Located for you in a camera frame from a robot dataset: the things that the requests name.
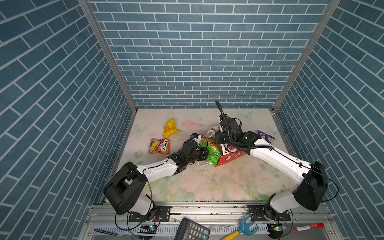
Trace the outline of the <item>green snack packet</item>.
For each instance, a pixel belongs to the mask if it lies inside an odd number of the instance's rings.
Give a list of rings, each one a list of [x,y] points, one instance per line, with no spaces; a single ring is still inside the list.
[[[200,143],[200,145],[208,151],[208,153],[205,154],[206,163],[217,166],[223,156],[221,147],[216,145],[212,139],[208,139],[207,141]]]

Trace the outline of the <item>red white paper gift bag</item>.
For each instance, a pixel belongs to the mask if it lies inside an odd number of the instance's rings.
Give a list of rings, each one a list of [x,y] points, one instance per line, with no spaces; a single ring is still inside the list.
[[[219,127],[219,126],[213,127],[210,130],[208,130],[204,135],[201,135],[202,139],[201,139],[200,143],[205,142],[208,139],[214,140],[214,136],[215,136],[215,132],[216,131],[220,131],[221,132],[221,127]],[[218,166],[224,165],[226,163],[229,163],[229,162],[231,162],[231,161],[233,161],[233,160],[235,160],[235,159],[245,155],[244,152],[238,151],[237,149],[233,148],[232,146],[228,146],[227,144],[218,145],[218,146],[221,147],[223,156],[220,159],[218,165],[214,166],[214,167],[218,167]]]

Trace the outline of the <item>purple snack packet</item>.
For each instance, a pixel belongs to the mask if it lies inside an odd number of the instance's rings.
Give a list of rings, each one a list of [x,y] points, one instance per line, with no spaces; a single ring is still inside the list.
[[[261,136],[261,138],[263,138],[265,141],[267,141],[269,144],[273,144],[275,141],[276,141],[276,138],[269,135],[269,134],[266,134],[260,130],[258,130],[258,135]]]

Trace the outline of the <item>yellow snack packet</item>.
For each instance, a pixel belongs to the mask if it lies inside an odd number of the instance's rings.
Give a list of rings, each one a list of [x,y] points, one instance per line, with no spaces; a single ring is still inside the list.
[[[177,129],[176,122],[174,118],[171,118],[166,125],[164,126],[163,138],[169,138],[172,135],[180,133],[181,130]]]

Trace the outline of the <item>orange colourful snack packet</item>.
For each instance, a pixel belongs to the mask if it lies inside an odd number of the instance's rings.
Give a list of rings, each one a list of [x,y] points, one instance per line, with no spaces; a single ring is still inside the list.
[[[149,154],[168,155],[170,152],[170,141],[168,139],[151,139]]]

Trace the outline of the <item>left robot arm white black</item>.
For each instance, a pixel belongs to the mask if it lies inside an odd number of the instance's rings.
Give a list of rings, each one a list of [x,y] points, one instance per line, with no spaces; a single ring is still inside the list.
[[[142,196],[144,187],[177,175],[195,162],[205,161],[208,153],[208,149],[196,141],[187,140],[178,151],[154,164],[136,166],[132,162],[125,163],[105,185],[103,193],[117,215],[128,212],[149,215],[155,204],[150,197]]]

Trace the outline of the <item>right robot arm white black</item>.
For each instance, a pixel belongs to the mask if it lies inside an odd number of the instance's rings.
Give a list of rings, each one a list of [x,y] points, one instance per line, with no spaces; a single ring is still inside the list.
[[[250,156],[261,159],[287,175],[296,187],[282,194],[272,194],[263,206],[266,218],[275,220],[287,210],[303,207],[316,211],[328,190],[325,167],[299,160],[269,144],[260,135],[248,131],[215,132],[216,144],[226,144]]]

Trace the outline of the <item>black calculator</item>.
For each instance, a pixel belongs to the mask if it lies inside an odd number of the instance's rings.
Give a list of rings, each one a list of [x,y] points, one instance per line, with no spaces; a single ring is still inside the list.
[[[208,240],[210,236],[210,230],[203,225],[183,218],[174,240]]]

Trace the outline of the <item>blue yellow clamp tool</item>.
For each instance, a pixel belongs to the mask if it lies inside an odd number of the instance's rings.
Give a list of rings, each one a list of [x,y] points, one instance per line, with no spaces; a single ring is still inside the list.
[[[244,219],[241,220],[239,224],[239,230],[224,237],[222,240],[234,240],[236,237],[238,237],[240,234],[244,234],[246,236],[251,236],[255,234],[258,230],[259,227],[256,225],[256,228],[254,230],[251,230],[251,227],[255,224],[255,221],[252,221],[247,224],[247,220],[249,220],[252,217],[252,215],[248,215]]]

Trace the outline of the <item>red white marker pen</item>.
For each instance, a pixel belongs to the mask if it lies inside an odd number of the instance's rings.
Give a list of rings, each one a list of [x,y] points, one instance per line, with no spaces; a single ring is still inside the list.
[[[317,229],[317,228],[324,228],[324,227],[325,227],[324,223],[319,223],[319,224],[313,224],[313,225],[306,225],[306,226],[296,227],[295,231],[296,232],[301,232],[301,231]]]

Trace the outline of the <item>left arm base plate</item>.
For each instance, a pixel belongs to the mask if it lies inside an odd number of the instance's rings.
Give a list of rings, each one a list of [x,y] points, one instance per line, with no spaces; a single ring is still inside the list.
[[[129,222],[140,223],[140,222],[169,222],[170,220],[171,207],[170,206],[155,206],[148,214],[141,215],[139,213],[130,212]]]

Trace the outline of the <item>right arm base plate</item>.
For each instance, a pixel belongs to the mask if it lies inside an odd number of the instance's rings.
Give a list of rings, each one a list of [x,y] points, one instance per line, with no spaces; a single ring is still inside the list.
[[[289,211],[283,213],[278,213],[271,207],[266,207],[263,205],[247,205],[246,210],[251,214],[251,220],[260,222],[260,221],[291,221],[291,215]]]

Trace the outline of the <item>aluminium front rail frame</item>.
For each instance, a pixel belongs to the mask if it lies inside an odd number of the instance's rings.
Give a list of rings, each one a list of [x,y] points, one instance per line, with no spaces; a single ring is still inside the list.
[[[135,223],[127,215],[116,216],[110,204],[94,205],[80,233],[80,240],[136,240],[146,236],[151,240],[172,240],[183,218],[190,219],[208,228],[210,240],[220,240],[235,232],[240,221],[250,213],[247,205],[259,202],[160,202],[161,206],[170,206],[169,222],[158,224],[155,234],[140,233],[134,229]],[[342,235],[327,206],[321,204],[313,212],[303,207],[289,211],[291,221],[278,221],[283,227],[283,240],[340,240]],[[296,227],[324,223],[324,228],[296,232]]]

